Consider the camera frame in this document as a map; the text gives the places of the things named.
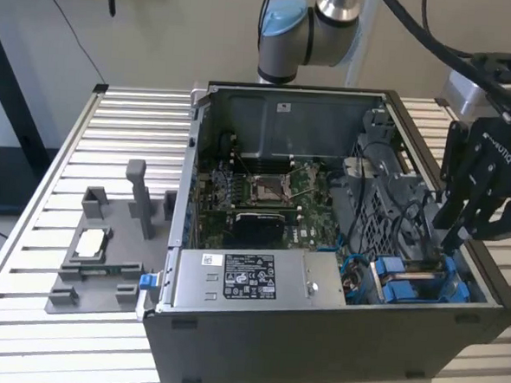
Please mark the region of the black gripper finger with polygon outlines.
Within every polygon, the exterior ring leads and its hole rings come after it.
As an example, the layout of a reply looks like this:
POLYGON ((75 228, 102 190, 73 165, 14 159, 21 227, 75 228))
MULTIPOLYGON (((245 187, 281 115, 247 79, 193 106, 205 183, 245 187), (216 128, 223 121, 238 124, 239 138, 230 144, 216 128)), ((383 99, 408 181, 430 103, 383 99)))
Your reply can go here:
POLYGON ((498 198, 473 197, 469 201, 468 232, 475 240, 499 241, 511 238, 511 200, 496 220, 491 220, 496 208, 501 205, 498 198))
POLYGON ((449 138, 443 154, 443 202, 433 218, 442 232, 440 248, 450 256, 471 236, 476 213, 488 201, 499 155, 488 140, 449 138))

